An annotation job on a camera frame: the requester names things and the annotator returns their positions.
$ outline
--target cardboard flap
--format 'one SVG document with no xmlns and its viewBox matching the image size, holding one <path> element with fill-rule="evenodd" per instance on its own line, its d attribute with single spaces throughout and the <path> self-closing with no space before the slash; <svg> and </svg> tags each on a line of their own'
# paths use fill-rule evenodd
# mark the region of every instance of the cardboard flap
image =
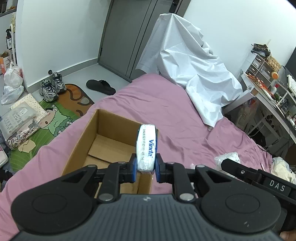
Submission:
<svg viewBox="0 0 296 241">
<path fill-rule="evenodd" d="M 141 123 L 131 121 L 106 110 L 100 109 L 98 112 L 99 135 L 131 146 L 136 146 L 138 130 L 141 126 Z"/>
<path fill-rule="evenodd" d="M 81 168 L 84 164 L 87 153 L 94 141 L 96 134 L 98 132 L 98 112 L 96 111 L 88 124 L 86 125 L 80 139 L 78 140 L 76 146 L 74 147 L 68 162 L 66 163 L 62 175 L 66 175 Z"/>
<path fill-rule="evenodd" d="M 131 154 L 135 152 L 134 146 L 97 135 L 88 154 L 106 162 L 114 163 L 118 161 L 128 162 Z"/>
</svg>

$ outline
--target human hand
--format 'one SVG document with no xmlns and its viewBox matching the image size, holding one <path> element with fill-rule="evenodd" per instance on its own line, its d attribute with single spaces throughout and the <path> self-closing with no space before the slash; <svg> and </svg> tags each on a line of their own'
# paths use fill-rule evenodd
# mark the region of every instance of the human hand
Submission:
<svg viewBox="0 0 296 241">
<path fill-rule="evenodd" d="M 296 230 L 281 232 L 279 236 L 285 241 L 296 241 Z"/>
</svg>

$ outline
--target gray sneaker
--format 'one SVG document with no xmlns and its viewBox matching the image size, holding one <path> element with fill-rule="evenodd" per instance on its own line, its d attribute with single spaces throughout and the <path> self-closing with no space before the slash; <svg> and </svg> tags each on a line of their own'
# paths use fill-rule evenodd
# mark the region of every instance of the gray sneaker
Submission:
<svg viewBox="0 0 296 241">
<path fill-rule="evenodd" d="M 58 72 L 53 73 L 52 86 L 58 94 L 61 94 L 67 90 L 67 87 L 63 82 L 62 75 Z"/>
<path fill-rule="evenodd" d="M 55 101 L 59 97 L 50 80 L 41 81 L 39 93 L 46 102 Z"/>
</svg>

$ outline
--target pink bed sheet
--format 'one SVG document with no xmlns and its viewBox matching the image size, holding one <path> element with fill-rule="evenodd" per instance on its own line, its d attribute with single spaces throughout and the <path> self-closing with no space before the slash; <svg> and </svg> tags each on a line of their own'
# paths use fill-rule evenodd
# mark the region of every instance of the pink bed sheet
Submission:
<svg viewBox="0 0 296 241">
<path fill-rule="evenodd" d="M 269 170 L 271 156 L 228 119 L 218 121 L 209 131 L 187 93 L 165 78 L 146 74 L 115 95 L 95 103 L 87 114 L 43 146 L 38 154 L 6 184 L 0 193 L 0 240 L 9 240 L 18 229 L 10 206 L 20 193 L 61 175 L 67 159 L 95 109 L 106 109 L 142 123 L 154 124 L 160 131 L 158 152 L 164 162 L 205 164 L 214 168 L 215 156 L 236 151 L 243 164 Z M 171 186 L 153 179 L 152 193 L 167 193 Z"/>
</svg>

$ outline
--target white cloth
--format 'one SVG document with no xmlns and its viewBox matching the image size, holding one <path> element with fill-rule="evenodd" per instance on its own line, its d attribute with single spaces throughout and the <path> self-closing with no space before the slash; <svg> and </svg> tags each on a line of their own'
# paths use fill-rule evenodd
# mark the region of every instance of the white cloth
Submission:
<svg viewBox="0 0 296 241">
<path fill-rule="evenodd" d="M 280 177 L 288 182 L 296 184 L 296 175 L 293 173 L 289 167 L 289 164 L 281 157 L 274 157 L 271 163 L 272 175 Z"/>
<path fill-rule="evenodd" d="M 136 69 L 161 74 L 184 88 L 203 122 L 215 127 L 223 118 L 221 107 L 235 100 L 242 86 L 202 37 L 184 18 L 161 14 Z"/>
</svg>

